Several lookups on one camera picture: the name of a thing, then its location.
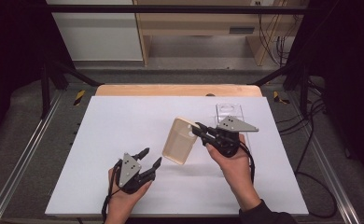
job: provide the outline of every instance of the hand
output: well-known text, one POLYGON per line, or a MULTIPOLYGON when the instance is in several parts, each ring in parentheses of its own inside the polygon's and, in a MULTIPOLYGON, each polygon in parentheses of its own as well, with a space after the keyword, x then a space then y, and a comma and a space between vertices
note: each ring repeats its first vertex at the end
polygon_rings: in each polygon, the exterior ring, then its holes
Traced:
MULTIPOLYGON (((244 136, 240 134, 239 137, 240 141, 245 143, 244 136)), ((205 146, 211 158, 220 166, 241 210, 244 212, 258 206, 261 200, 251 181, 249 158, 246 153, 239 148, 233 157, 227 158, 222 156, 212 145, 206 144, 205 146)))
MULTIPOLYGON (((111 180, 112 173, 113 168, 108 171, 109 182, 111 180)), ((127 218, 129 218, 133 207, 145 195, 151 183, 152 181, 149 181, 145 185, 143 185, 136 193, 128 194, 123 192, 122 190, 119 190, 119 187, 114 181, 112 186, 112 193, 118 190, 119 192, 115 193, 109 201, 108 215, 105 224, 124 224, 127 218)))

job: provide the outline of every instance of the desk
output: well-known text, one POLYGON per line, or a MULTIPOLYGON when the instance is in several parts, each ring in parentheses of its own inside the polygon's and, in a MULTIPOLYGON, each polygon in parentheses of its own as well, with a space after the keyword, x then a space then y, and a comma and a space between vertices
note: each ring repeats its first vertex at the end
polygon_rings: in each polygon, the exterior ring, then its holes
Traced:
MULTIPOLYGON (((115 85, 103 86, 91 98, 77 138, 49 201, 46 214, 57 217, 98 217, 107 189, 107 170, 124 152, 135 154, 150 147, 140 163, 143 171, 161 155, 175 117, 215 124, 215 105, 240 104, 245 121, 259 127, 249 133, 247 143, 257 166, 255 186, 274 211, 293 215, 308 214, 297 181, 287 159, 267 100, 257 87, 215 85, 201 93, 218 94, 241 88, 249 96, 175 96, 189 94, 202 85, 115 85), (134 96, 105 96, 125 89, 134 96), (170 89, 171 95, 165 96, 170 89), (160 95, 153 96, 154 90, 160 95), (151 96, 138 96, 151 92, 151 96)), ((157 177, 133 217, 218 217, 237 216, 238 203, 217 164, 201 141, 196 141, 184 165, 164 159, 157 177)))
MULTIPOLYGON (((254 0, 133 0, 135 5, 185 5, 185 6, 253 6, 254 0)), ((307 6, 308 1, 270 0, 266 7, 307 6)), ((161 14, 137 13, 138 34, 141 41, 144 63, 147 64, 151 37, 156 35, 244 35, 254 54, 257 65, 263 65, 267 56, 265 41, 272 47, 276 36, 294 36, 299 30, 301 20, 294 15, 262 15, 250 14, 161 14), (259 38, 260 26, 263 34, 259 38)))

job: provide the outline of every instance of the white table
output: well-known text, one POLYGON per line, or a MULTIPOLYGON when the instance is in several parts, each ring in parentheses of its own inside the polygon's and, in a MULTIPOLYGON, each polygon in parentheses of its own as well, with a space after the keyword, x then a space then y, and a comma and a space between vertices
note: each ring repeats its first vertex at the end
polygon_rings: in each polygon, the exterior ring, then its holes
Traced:
MULTIPOLYGON (((216 104, 240 104, 259 127, 248 145, 256 163, 255 187, 273 211, 307 215, 296 178, 264 97, 93 96, 49 201, 46 214, 98 217, 107 194, 107 170, 124 152, 150 147, 142 171, 161 156, 175 117, 215 127, 216 104)), ((238 203, 200 139, 184 165, 163 159, 156 180, 133 217, 237 216, 238 203)))

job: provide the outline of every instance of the sleeve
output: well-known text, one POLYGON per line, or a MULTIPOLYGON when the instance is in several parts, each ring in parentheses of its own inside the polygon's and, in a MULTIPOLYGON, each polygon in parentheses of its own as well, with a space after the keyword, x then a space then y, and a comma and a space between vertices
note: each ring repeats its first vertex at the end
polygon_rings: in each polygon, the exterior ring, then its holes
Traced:
POLYGON ((288 213, 272 212, 262 200, 261 203, 246 212, 239 212, 243 224, 297 224, 296 220, 288 213))

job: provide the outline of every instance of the wire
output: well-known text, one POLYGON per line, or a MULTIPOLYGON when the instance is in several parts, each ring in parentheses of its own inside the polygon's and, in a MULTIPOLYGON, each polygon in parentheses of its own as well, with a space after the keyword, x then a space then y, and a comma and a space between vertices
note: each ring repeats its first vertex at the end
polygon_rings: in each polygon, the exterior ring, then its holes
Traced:
POLYGON ((246 153, 246 155, 248 155, 248 158, 250 160, 249 167, 251 168, 251 181, 252 181, 252 184, 253 184, 254 179, 255 179, 255 162, 254 162, 254 158, 252 157, 252 154, 249 151, 249 148, 246 146, 246 144, 244 142, 240 141, 240 147, 243 149, 243 151, 246 153))
MULTIPOLYGON (((313 111, 314 111, 314 105, 315 104, 312 104, 311 105, 311 109, 310 109, 310 113, 313 114, 313 111)), ((313 176, 311 175, 308 175, 306 173, 303 173, 303 172, 300 172, 300 168, 301 168, 301 164, 302 164, 302 161, 308 151, 308 146, 310 145, 310 142, 311 142, 311 139, 313 138, 313 135, 314 135, 314 116, 310 116, 310 124, 311 124, 311 131, 310 131, 310 134, 309 134, 309 137, 308 137, 308 140, 306 142, 306 145, 304 146, 304 149, 303 149, 303 152, 301 154, 301 158, 299 159, 299 163, 298 163, 298 166, 296 167, 294 173, 295 173, 295 176, 296 175, 304 175, 304 176, 307 176, 311 179, 313 179, 315 182, 317 182, 319 185, 321 185, 330 195, 332 201, 333 201, 333 210, 331 211, 331 213, 329 215, 319 215, 319 214, 316 214, 316 213, 313 213, 311 211, 309 211, 309 214, 314 216, 314 217, 321 217, 321 218, 330 218, 330 217, 333 217, 336 212, 337 212, 337 202, 336 202, 336 198, 334 197, 333 193, 329 190, 329 188, 327 186, 325 186, 321 181, 319 181, 318 179, 314 178, 313 176)))
MULTIPOLYGON (((308 113, 308 115, 307 116, 309 116, 309 117, 312 117, 312 116, 314 116, 315 114, 317 114, 319 111, 321 111, 323 108, 324 108, 324 103, 322 103, 322 104, 320 104, 320 105, 316 105, 315 107, 314 107, 314 105, 316 104, 316 103, 318 103, 319 101, 315 101, 313 104, 312 104, 312 111, 310 111, 309 113, 308 113)), ((295 127, 297 127, 299 124, 301 124, 302 122, 304 122, 304 121, 306 121, 306 119, 301 119, 301 120, 299 120, 297 123, 295 123, 294 125, 292 125, 292 126, 290 126, 290 127, 288 127, 288 128, 285 128, 284 130, 281 130, 281 131, 278 131, 279 133, 284 133, 284 132, 287 132, 287 131, 289 131, 289 130, 292 130, 293 128, 295 128, 295 127)))
POLYGON ((113 167, 113 170, 112 170, 112 176, 111 176, 110 181, 109 181, 108 194, 105 197, 104 204, 103 204, 103 209, 101 210, 101 214, 103 216, 103 222, 104 223, 106 221, 106 208, 109 205, 109 201, 110 201, 110 199, 112 198, 112 196, 114 194, 116 194, 117 192, 120 191, 120 189, 118 189, 118 190, 116 190, 115 192, 112 193, 113 183, 114 183, 115 177, 116 177, 116 170, 118 168, 120 168, 121 163, 122 163, 122 160, 119 160, 118 162, 116 162, 116 164, 115 164, 115 166, 113 167))
POLYGON ((329 215, 319 215, 313 212, 308 211, 308 213, 313 216, 313 217, 321 217, 321 218, 330 218, 330 217, 334 217, 334 215, 336 215, 337 212, 337 202, 336 202, 336 198, 334 197, 333 193, 330 191, 330 189, 324 185, 320 180, 316 179, 315 177, 313 177, 312 175, 308 175, 306 173, 303 172, 297 172, 295 175, 304 175, 306 177, 309 177, 310 179, 314 180, 316 183, 318 183, 319 185, 322 186, 322 188, 324 188, 330 195, 330 198, 333 201, 333 209, 332 212, 329 215))

